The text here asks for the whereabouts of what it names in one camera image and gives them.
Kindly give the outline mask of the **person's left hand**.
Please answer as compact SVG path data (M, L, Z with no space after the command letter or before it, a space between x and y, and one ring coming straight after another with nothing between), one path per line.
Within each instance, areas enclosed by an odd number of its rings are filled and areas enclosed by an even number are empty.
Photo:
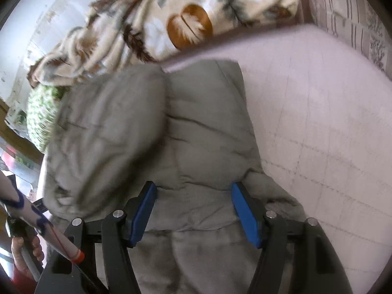
M42 263L43 259L45 258L45 255L43 253L43 248L40 245L40 239L38 238L38 236L35 236L31 240L30 245L33 249L33 257L39 263ZM11 252L13 255L14 265L16 269L26 277L34 279L32 270L31 268L29 268L29 266L31 265L31 261L23 237L12 238Z

